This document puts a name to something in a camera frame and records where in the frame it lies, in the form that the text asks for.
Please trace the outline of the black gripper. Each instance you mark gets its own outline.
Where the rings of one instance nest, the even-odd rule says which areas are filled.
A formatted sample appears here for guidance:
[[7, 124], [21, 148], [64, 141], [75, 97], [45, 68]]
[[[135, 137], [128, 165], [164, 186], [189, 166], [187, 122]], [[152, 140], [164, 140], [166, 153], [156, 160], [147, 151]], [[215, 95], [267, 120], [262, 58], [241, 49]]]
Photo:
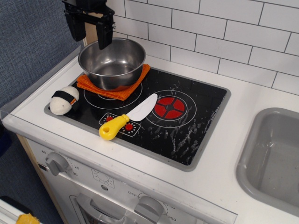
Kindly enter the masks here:
[[112, 43], [114, 10], [106, 0], [63, 0], [65, 17], [73, 39], [77, 42], [86, 37], [85, 22], [96, 23], [99, 49]]

